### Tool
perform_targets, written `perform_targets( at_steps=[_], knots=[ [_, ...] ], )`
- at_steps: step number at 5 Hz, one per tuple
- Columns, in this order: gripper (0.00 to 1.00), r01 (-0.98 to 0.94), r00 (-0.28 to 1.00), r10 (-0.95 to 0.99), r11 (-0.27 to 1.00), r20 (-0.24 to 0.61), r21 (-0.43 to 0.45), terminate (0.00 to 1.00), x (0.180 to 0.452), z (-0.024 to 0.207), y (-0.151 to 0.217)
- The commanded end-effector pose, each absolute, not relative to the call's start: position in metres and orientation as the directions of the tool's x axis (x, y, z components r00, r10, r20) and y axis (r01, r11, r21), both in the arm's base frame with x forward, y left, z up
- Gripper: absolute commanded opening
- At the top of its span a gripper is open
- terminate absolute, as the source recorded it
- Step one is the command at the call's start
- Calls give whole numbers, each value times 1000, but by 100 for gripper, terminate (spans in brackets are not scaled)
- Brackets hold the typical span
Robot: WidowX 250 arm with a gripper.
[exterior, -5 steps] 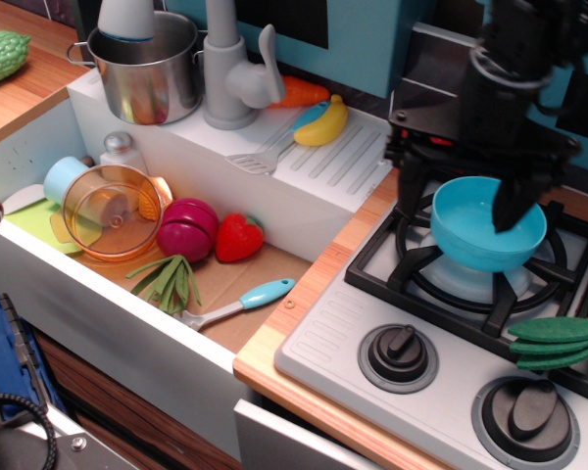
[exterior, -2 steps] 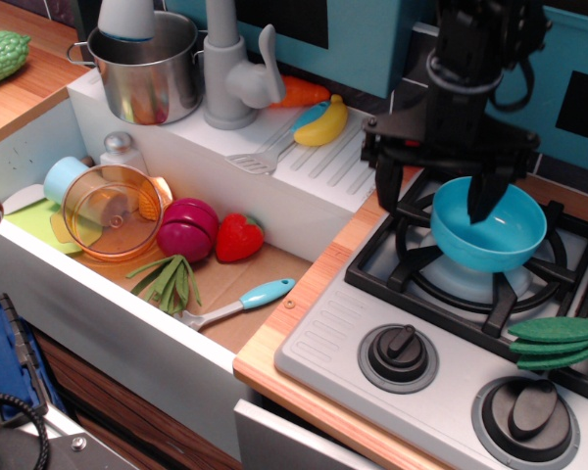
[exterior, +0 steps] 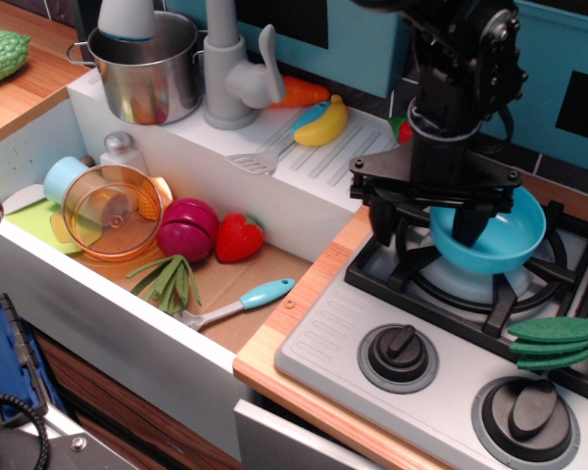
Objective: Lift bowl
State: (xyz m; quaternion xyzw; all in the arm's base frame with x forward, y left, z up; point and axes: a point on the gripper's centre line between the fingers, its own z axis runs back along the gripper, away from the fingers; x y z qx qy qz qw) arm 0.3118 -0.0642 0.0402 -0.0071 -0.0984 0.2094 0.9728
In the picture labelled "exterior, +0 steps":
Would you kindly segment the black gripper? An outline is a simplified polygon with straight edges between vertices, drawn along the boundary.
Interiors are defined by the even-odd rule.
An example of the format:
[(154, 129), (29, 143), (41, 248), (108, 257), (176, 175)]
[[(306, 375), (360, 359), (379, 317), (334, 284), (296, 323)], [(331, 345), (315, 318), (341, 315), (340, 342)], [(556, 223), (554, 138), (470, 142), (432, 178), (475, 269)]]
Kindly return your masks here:
[(369, 207), (373, 235), (383, 246), (390, 245), (399, 223), (395, 204), (407, 203), (457, 209), (452, 236), (472, 247), (491, 210), (511, 210), (513, 192), (523, 177), (471, 148), (479, 118), (469, 117), (451, 130), (436, 123), (416, 99), (409, 104), (407, 118), (413, 131), (407, 143), (351, 159), (350, 197)]

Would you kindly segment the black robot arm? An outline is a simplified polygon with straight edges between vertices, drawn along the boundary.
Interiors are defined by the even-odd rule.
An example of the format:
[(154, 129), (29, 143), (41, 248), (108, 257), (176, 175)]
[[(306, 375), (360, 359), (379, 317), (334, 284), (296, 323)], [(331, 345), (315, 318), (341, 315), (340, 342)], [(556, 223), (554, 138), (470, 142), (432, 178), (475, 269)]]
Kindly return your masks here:
[(501, 144), (478, 146), (483, 121), (499, 115), (514, 133), (509, 102), (527, 74), (518, 65), (512, 1), (362, 1), (399, 13), (412, 28), (418, 69), (407, 111), (412, 137), (394, 150), (354, 158), (351, 195), (369, 208), (376, 240), (388, 245), (408, 206), (455, 210), (452, 236), (472, 246), (488, 221), (514, 204), (522, 178), (490, 161)]

